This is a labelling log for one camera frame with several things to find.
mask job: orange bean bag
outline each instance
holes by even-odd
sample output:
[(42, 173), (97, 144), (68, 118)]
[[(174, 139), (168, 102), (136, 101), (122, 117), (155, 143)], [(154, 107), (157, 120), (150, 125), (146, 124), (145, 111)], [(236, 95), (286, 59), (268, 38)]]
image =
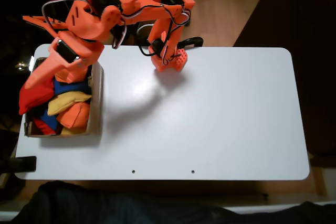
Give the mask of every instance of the orange bean bag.
[(89, 120), (90, 105), (77, 102), (59, 113), (57, 120), (66, 128), (86, 128)]

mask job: cardboard box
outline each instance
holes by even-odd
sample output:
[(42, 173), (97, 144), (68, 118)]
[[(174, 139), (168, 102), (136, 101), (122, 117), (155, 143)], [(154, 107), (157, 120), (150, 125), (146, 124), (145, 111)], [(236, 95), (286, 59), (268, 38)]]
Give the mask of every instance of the cardboard box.
[[(36, 69), (46, 58), (35, 60), (34, 68)], [(97, 62), (92, 65), (91, 76), (88, 78), (89, 86), (92, 89), (92, 98), (90, 101), (90, 115), (88, 126), (85, 133), (77, 135), (41, 135), (40, 130), (33, 123), (29, 113), (25, 117), (25, 136), (28, 137), (72, 137), (89, 134), (100, 134), (101, 132), (101, 107), (102, 107), (102, 85), (103, 85), (103, 68)]]

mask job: fabric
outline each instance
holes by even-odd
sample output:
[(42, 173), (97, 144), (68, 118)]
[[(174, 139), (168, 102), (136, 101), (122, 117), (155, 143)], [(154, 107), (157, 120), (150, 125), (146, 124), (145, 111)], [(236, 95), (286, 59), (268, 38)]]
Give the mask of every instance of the fabric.
[(66, 128), (86, 128), (89, 120), (90, 105), (77, 102), (59, 113), (57, 120)]
[[(76, 72), (77, 73), (76, 78), (72, 82), (84, 81), (87, 75), (87, 72), (88, 72), (87, 68), (82, 69), (82, 72)], [(59, 82), (67, 82), (69, 73), (70, 72), (68, 69), (62, 69), (55, 74), (55, 79)]]
[(81, 91), (70, 91), (59, 94), (49, 102), (48, 115), (56, 115), (66, 110), (76, 102), (85, 102), (91, 98), (90, 94)]
[(41, 115), (39, 118), (54, 131), (59, 126), (59, 122), (57, 121), (57, 115), (48, 115), (48, 107), (45, 107), (43, 115)]
[(54, 130), (52, 130), (52, 128), (50, 128), (48, 126), (48, 124), (46, 124), (44, 121), (42, 121), (39, 118), (32, 118), (33, 122), (35, 123), (36, 127), (39, 128), (39, 130), (45, 134), (45, 135), (55, 135), (56, 132)]
[(318, 224), (335, 220), (335, 204), (304, 202), (279, 212), (240, 215), (198, 202), (116, 194), (56, 181), (41, 185), (12, 223)]
[(86, 132), (86, 128), (71, 128), (71, 129), (68, 129), (66, 127), (63, 127), (61, 135), (70, 136), (70, 135), (83, 134), (85, 132)]
[(63, 94), (70, 91), (82, 91), (85, 94), (91, 94), (91, 88), (87, 81), (64, 83), (54, 80), (55, 95)]
[(20, 90), (19, 114), (23, 115), (32, 108), (49, 101), (54, 96), (54, 78), (51, 77), (43, 83), (31, 89), (25, 89), (23, 85)]

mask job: blue bean bag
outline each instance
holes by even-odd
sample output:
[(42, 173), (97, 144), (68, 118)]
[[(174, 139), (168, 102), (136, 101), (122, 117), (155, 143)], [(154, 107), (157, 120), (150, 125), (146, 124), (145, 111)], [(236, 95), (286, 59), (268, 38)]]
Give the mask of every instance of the blue bean bag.
[(88, 85), (88, 81), (65, 83), (54, 80), (55, 95), (63, 94), (69, 91), (82, 91), (85, 94), (91, 94), (91, 88)]

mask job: yellow bean bag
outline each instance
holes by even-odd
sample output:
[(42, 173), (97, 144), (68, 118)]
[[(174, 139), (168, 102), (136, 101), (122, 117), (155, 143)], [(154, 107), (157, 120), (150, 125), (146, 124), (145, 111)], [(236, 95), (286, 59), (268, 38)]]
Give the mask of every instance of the yellow bean bag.
[(49, 102), (48, 115), (57, 115), (74, 105), (76, 102), (85, 102), (91, 97), (90, 94), (85, 94), (81, 91), (70, 91), (59, 94)]
[(82, 134), (86, 132), (86, 128), (71, 128), (68, 129), (66, 127), (63, 128), (61, 135), (67, 136), (67, 135), (77, 135)]

